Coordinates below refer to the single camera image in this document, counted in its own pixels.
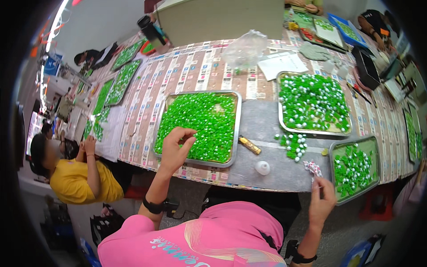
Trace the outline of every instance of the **pink t-shirt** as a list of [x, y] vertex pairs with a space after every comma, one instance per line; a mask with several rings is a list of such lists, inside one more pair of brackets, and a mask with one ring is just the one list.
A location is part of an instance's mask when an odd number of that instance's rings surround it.
[[199, 219], [159, 231], [148, 217], [133, 215], [101, 242], [98, 255], [102, 267], [286, 267], [259, 231], [281, 247], [280, 223], [243, 201], [212, 206]]

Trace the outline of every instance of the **orange tag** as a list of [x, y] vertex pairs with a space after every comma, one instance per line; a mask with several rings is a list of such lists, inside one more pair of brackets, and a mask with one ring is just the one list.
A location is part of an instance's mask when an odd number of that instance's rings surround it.
[[380, 30], [381, 30], [381, 34], [382, 34], [382, 35], [390, 36], [390, 32], [389, 32], [389, 31], [384, 30], [383, 28], [380, 28]]

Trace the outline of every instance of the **table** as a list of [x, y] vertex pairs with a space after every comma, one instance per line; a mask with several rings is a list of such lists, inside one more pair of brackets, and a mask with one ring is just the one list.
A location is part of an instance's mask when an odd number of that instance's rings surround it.
[[[125, 45], [137, 41], [134, 36]], [[160, 159], [153, 148], [153, 131], [162, 101], [170, 93], [201, 90], [235, 90], [242, 94], [242, 116], [240, 134], [247, 137], [262, 150], [255, 155], [243, 146], [238, 146], [237, 159], [228, 168], [206, 167], [185, 164], [174, 176], [237, 188], [264, 191], [310, 192], [311, 175], [304, 170], [302, 162], [295, 163], [286, 157], [284, 147], [274, 140], [275, 134], [282, 134], [279, 127], [277, 91], [275, 81], [266, 81], [262, 72], [255, 66], [239, 75], [221, 59], [222, 51], [233, 40], [206, 41], [171, 49], [164, 55], [154, 54], [146, 58], [146, 63], [134, 75], [127, 93], [121, 103], [128, 111], [120, 141], [118, 159], [132, 165], [156, 171]], [[297, 32], [283, 29], [282, 40], [269, 40], [265, 54], [297, 51], [302, 44]], [[355, 65], [350, 53], [330, 53], [350, 66]], [[301, 60], [309, 73], [324, 76], [322, 62], [311, 61], [300, 53]], [[110, 71], [115, 57], [105, 67], [94, 71], [90, 79], [100, 86], [118, 72]], [[380, 146], [382, 168], [380, 184], [396, 180], [414, 171], [409, 162], [407, 131], [401, 104], [396, 103], [387, 90], [380, 86], [374, 93], [378, 103], [376, 109], [363, 98], [354, 99], [346, 86], [348, 81], [355, 83], [352, 73], [343, 80], [336, 75], [335, 68], [330, 75], [343, 88], [353, 123], [352, 137], [374, 134]], [[308, 148], [301, 161], [314, 160], [322, 170], [323, 176], [330, 178], [330, 162], [320, 152], [334, 142], [334, 139], [308, 136]], [[257, 161], [270, 163], [271, 173], [258, 174], [254, 165]]]

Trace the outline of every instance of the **gold lighter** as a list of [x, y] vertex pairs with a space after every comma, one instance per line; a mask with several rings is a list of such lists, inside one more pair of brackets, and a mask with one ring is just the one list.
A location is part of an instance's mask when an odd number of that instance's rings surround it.
[[261, 149], [259, 149], [257, 146], [255, 146], [251, 141], [244, 138], [242, 135], [239, 135], [239, 141], [242, 143], [245, 147], [249, 148], [253, 153], [259, 154], [261, 153]]

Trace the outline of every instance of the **plastic bag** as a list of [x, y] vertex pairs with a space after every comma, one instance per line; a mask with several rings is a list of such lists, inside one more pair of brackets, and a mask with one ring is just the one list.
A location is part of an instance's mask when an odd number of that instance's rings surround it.
[[267, 36], [252, 29], [227, 46], [222, 58], [231, 68], [244, 70], [256, 66], [266, 48]]

